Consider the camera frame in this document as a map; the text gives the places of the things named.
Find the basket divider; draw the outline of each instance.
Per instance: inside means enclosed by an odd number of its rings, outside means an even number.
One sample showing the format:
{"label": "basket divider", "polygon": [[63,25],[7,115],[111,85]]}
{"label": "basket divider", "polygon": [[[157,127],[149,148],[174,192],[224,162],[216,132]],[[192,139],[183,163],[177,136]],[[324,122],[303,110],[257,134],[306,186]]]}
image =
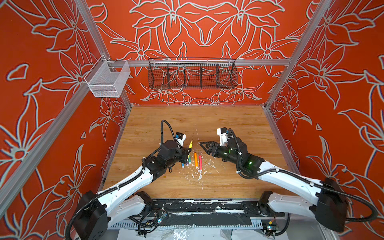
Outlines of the basket divider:
{"label": "basket divider", "polygon": [[220,72],[218,70],[218,64],[216,63],[216,85],[217,89],[220,88]]}
{"label": "basket divider", "polygon": [[151,84],[150,88],[153,89],[153,84],[155,83],[155,77],[153,76],[152,64],[150,61],[149,61],[149,70],[151,71],[151,75],[152,75],[152,84]]}
{"label": "basket divider", "polygon": [[203,88],[203,70],[200,63],[200,87]]}
{"label": "basket divider", "polygon": [[169,63],[167,63],[167,81],[168,81],[168,88],[170,88]]}
{"label": "basket divider", "polygon": [[187,78],[185,77],[185,63],[183,63],[183,75],[184,75],[184,86],[186,87],[188,83],[187,83]]}
{"label": "basket divider", "polygon": [[229,74],[229,81],[231,82],[231,85],[232,85],[232,88],[235,88],[233,86],[233,81],[232,81],[232,72],[233,72],[233,67],[235,66],[235,62],[232,63],[232,69],[231,69],[231,73]]}

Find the red marker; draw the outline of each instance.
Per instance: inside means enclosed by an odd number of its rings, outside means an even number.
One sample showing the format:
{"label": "red marker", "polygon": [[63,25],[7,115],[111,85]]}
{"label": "red marker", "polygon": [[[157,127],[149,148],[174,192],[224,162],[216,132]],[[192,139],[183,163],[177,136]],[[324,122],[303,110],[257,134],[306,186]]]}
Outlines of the red marker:
{"label": "red marker", "polygon": [[203,164],[201,162],[201,155],[199,155],[199,167],[200,167],[200,170],[203,171]]}

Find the wire mesh basket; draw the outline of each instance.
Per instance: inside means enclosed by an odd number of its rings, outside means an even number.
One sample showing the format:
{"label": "wire mesh basket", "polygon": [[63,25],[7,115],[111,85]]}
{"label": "wire mesh basket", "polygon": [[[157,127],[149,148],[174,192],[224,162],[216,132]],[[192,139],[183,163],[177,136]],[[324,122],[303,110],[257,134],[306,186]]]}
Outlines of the wire mesh basket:
{"label": "wire mesh basket", "polygon": [[150,58],[151,89],[233,89],[237,86],[235,59]]}
{"label": "wire mesh basket", "polygon": [[110,67],[104,56],[92,67],[85,77],[89,89],[95,97],[118,98],[131,73],[128,62],[122,68]]}

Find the wooden table surface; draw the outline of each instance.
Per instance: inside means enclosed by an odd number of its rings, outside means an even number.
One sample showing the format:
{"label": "wooden table surface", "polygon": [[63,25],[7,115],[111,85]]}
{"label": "wooden table surface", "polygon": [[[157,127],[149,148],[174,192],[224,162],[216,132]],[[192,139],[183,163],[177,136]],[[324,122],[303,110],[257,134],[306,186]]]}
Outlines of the wooden table surface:
{"label": "wooden table surface", "polygon": [[[236,136],[247,144],[251,154],[288,169],[259,106],[134,106],[104,189],[134,172],[141,165],[142,157],[158,148],[162,119],[171,124],[174,133],[182,132],[187,135],[184,147],[188,147],[193,139],[191,154],[197,152],[202,155],[203,171],[199,173],[194,163],[184,169],[177,163],[172,168],[172,173],[167,171],[141,189],[151,198],[259,198],[265,190],[293,194],[272,183],[241,178],[236,174],[234,164],[208,156],[198,144],[200,141],[220,142],[216,129],[232,128]],[[164,124],[164,142],[168,139],[171,139],[170,130]]]}

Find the black wire basket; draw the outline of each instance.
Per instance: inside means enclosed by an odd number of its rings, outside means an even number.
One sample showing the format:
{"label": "black wire basket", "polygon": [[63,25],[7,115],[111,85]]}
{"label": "black wire basket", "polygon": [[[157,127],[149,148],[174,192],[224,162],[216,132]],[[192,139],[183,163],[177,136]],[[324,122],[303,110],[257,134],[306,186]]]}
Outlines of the black wire basket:
{"label": "black wire basket", "polygon": [[150,58],[151,89],[233,89],[237,87],[235,59]]}

